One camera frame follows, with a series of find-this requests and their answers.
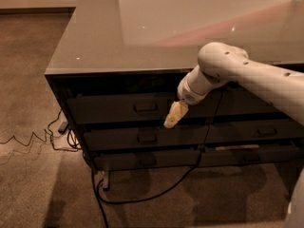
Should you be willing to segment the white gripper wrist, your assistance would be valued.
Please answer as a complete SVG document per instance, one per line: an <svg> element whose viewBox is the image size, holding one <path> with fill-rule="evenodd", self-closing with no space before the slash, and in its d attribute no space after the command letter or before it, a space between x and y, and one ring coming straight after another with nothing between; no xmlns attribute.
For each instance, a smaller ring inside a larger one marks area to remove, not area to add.
<svg viewBox="0 0 304 228"><path fill-rule="evenodd" d="M204 74L196 66L180 81L177 90L179 101L172 103L163 125L173 128L186 115L189 105L198 104L209 92L221 86L220 79Z"/></svg>

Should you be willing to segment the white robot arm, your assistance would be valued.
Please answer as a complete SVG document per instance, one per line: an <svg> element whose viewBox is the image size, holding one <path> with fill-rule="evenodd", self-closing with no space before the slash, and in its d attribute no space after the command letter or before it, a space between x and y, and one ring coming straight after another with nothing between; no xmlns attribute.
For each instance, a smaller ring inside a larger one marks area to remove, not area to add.
<svg viewBox="0 0 304 228"><path fill-rule="evenodd" d="M190 105L230 82L244 87L264 102L304 125L304 73L255 62L240 48L212 42L198 53L198 64L178 85L164 126L174 127Z"/></svg>

